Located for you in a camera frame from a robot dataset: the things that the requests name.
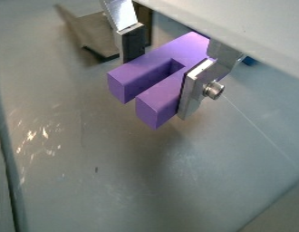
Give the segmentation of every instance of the gray floor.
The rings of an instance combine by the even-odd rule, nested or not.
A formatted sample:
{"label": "gray floor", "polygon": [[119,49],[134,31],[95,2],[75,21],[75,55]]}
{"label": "gray floor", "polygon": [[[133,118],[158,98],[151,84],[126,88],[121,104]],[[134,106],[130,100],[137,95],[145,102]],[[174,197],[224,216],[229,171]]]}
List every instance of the gray floor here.
{"label": "gray floor", "polygon": [[[81,1],[79,14],[94,2]],[[241,64],[224,98],[151,131],[134,103],[107,91],[118,60],[97,65],[78,51],[55,3],[0,1],[0,98],[22,231],[238,230],[299,180],[299,80]],[[185,32],[157,14],[153,47]]]}

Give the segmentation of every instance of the purple block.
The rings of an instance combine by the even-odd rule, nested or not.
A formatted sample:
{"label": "purple block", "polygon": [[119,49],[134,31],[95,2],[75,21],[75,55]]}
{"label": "purple block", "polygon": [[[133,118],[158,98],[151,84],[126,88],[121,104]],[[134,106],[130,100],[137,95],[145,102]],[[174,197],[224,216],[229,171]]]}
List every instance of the purple block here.
{"label": "purple block", "polygon": [[135,115],[157,129],[174,115],[184,73],[206,58],[209,40],[188,33],[107,73],[111,94],[135,98]]}

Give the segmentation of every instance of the metal bracket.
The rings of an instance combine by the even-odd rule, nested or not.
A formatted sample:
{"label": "metal bracket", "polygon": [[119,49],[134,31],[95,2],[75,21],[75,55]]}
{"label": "metal bracket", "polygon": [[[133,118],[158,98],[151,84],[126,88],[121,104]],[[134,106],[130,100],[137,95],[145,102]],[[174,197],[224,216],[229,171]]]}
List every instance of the metal bracket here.
{"label": "metal bracket", "polygon": [[121,63],[145,53],[145,25],[135,19],[131,0],[98,0],[113,28]]}
{"label": "metal bracket", "polygon": [[177,116],[184,120],[200,107],[204,97],[216,100],[225,87],[218,81],[230,73],[233,67],[244,59],[242,53],[210,39],[205,58],[185,73]]}

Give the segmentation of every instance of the purple u-shaped block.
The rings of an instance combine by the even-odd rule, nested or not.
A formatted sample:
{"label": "purple u-shaped block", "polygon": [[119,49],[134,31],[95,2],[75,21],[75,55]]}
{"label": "purple u-shaped block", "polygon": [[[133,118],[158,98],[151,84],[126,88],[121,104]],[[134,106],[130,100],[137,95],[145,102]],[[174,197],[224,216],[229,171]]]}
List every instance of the purple u-shaped block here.
{"label": "purple u-shaped block", "polygon": [[107,73],[109,90],[135,115],[157,129],[174,115],[184,73],[206,58],[209,39],[188,33]]}

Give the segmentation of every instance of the metal plate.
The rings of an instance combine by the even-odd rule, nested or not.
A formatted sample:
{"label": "metal plate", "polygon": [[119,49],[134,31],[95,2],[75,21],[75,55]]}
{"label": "metal plate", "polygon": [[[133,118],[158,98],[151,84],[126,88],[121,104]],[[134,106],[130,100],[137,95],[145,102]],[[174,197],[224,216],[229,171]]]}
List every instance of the metal plate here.
{"label": "metal plate", "polygon": [[131,0],[99,0],[99,3],[115,31],[137,23]]}

